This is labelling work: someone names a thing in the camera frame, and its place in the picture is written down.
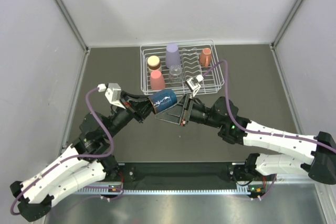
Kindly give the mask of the dark blue mug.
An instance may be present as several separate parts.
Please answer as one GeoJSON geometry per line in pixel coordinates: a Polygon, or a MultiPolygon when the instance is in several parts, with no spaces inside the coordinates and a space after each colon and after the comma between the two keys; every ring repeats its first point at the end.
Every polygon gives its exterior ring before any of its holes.
{"type": "Polygon", "coordinates": [[[177,103],[177,97],[172,89],[164,89],[148,96],[154,113],[160,113],[177,103]]]}

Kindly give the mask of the pink plastic cup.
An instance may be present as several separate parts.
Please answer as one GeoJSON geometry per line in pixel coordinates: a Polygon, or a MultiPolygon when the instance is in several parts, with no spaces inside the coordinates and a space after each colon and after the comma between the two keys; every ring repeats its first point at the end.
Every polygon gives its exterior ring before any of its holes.
{"type": "Polygon", "coordinates": [[[165,80],[162,73],[159,70],[154,70],[150,75],[150,85],[152,90],[165,89],[165,80]]]}

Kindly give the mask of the clear plastic cup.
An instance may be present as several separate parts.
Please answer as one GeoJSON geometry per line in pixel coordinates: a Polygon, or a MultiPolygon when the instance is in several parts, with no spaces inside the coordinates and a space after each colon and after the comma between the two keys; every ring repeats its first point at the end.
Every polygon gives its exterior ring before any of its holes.
{"type": "Polygon", "coordinates": [[[169,83],[174,87],[181,86],[183,82],[183,73],[180,65],[173,65],[169,71],[169,83]]]}

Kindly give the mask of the steel insulated tumbler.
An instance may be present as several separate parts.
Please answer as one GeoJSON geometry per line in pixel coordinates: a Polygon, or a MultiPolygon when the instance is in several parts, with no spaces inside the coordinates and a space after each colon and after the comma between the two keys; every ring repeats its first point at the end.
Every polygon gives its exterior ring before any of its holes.
{"type": "Polygon", "coordinates": [[[149,73],[155,70],[158,70],[160,72],[162,71],[161,62],[158,56],[152,55],[148,57],[147,66],[148,66],[149,73]]]}

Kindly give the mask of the lavender plastic cup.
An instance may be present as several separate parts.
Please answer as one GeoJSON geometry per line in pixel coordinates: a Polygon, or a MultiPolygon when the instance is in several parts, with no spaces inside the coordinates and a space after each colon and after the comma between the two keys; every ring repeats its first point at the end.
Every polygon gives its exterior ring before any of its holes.
{"type": "Polygon", "coordinates": [[[177,44],[168,44],[166,47],[165,64],[171,69],[173,66],[180,66],[181,59],[177,44]]]}

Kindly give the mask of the pink handled mug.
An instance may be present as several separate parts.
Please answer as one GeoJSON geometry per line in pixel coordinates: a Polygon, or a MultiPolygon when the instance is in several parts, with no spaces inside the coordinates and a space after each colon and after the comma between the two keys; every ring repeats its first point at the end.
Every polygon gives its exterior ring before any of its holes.
{"type": "Polygon", "coordinates": [[[212,60],[212,51],[210,48],[204,48],[199,56],[199,64],[205,68],[208,68],[212,60]]]}

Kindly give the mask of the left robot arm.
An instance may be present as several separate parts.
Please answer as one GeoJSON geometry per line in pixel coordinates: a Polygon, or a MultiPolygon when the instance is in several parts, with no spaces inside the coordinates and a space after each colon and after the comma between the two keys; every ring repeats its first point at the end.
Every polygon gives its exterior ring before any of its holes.
{"type": "Polygon", "coordinates": [[[133,119],[143,122],[153,111],[145,95],[94,88],[85,97],[89,113],[81,125],[79,137],[41,172],[23,182],[10,185],[14,196],[11,214],[34,222],[47,215],[61,200],[94,182],[117,178],[114,136],[133,119]],[[95,112],[90,96],[103,92],[117,108],[108,117],[95,112]]]}

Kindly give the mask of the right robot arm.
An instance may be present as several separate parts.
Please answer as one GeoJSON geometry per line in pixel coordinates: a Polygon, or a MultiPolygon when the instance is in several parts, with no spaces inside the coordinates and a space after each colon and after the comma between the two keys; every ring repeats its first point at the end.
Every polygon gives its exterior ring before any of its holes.
{"type": "Polygon", "coordinates": [[[335,184],[335,141],[329,133],[300,135],[272,129],[238,116],[238,107],[219,97],[208,108],[198,98],[184,95],[178,101],[164,94],[152,100],[156,119],[186,126],[188,122],[218,128],[218,136],[229,144],[260,147],[274,155],[250,154],[245,174],[251,180],[262,175],[308,175],[316,182],[335,184]]]}

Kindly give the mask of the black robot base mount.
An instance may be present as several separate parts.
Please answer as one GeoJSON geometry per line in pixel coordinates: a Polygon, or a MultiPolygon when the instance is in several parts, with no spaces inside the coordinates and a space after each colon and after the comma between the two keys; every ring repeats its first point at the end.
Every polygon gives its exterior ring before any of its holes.
{"type": "Polygon", "coordinates": [[[130,190],[234,189],[238,185],[248,186],[253,196],[262,196],[274,178],[231,162],[128,162],[119,165],[119,174],[123,188],[130,190]]]}

